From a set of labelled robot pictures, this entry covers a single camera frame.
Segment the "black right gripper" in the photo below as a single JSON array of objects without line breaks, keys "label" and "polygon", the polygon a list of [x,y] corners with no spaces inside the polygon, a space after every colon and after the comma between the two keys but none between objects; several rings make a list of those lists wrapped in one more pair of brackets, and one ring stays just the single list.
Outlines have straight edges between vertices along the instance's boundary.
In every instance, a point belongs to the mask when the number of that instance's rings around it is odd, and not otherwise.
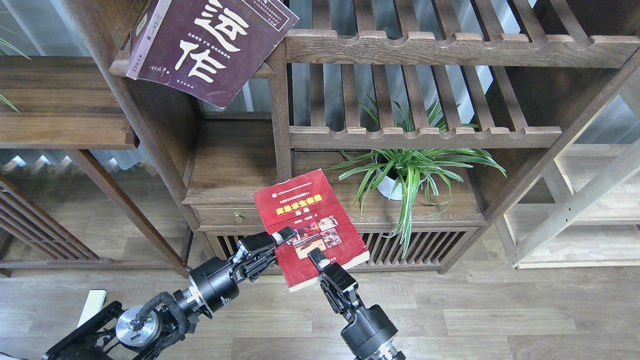
[{"label": "black right gripper", "polygon": [[331,263],[319,248],[308,258],[320,272],[320,287],[333,311],[342,315],[347,325],[341,336],[357,360],[398,360],[400,352],[393,346],[398,332],[386,312],[375,304],[367,308],[359,296],[358,282],[337,263]]}]

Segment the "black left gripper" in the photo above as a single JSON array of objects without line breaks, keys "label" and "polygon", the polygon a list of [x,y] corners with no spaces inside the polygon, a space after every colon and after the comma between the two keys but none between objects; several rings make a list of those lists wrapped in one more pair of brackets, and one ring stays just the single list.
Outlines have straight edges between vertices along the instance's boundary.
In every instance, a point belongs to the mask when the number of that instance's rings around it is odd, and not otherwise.
[{"label": "black left gripper", "polygon": [[214,313],[239,294],[238,284],[254,281],[275,262],[278,246],[295,239],[297,233],[284,227],[238,240],[238,251],[226,260],[213,257],[189,271],[187,303],[195,313]]}]

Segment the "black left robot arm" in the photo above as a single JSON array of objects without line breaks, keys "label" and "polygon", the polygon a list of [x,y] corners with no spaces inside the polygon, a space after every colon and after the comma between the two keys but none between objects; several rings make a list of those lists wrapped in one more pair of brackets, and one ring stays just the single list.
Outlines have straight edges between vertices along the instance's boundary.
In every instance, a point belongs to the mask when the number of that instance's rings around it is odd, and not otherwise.
[{"label": "black left robot arm", "polygon": [[239,294],[238,284],[254,281],[275,262],[275,251],[292,239],[290,227],[240,239],[228,259],[213,257],[190,269],[190,286],[160,292],[146,304],[123,309],[113,301],[43,355],[44,360],[107,360],[115,341],[135,352],[137,360],[154,360],[163,350],[194,333],[199,315],[212,318]]}]

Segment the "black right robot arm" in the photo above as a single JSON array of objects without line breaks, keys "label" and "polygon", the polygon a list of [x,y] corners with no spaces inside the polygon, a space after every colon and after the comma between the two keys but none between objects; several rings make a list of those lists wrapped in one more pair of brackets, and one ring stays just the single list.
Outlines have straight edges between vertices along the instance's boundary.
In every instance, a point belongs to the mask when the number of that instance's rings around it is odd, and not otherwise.
[{"label": "black right robot arm", "polygon": [[393,346],[398,329],[379,305],[364,305],[357,292],[358,282],[340,264],[330,262],[318,248],[309,253],[309,258],[320,272],[320,287],[327,301],[348,323],[341,336],[355,358],[406,359],[404,353]]}]

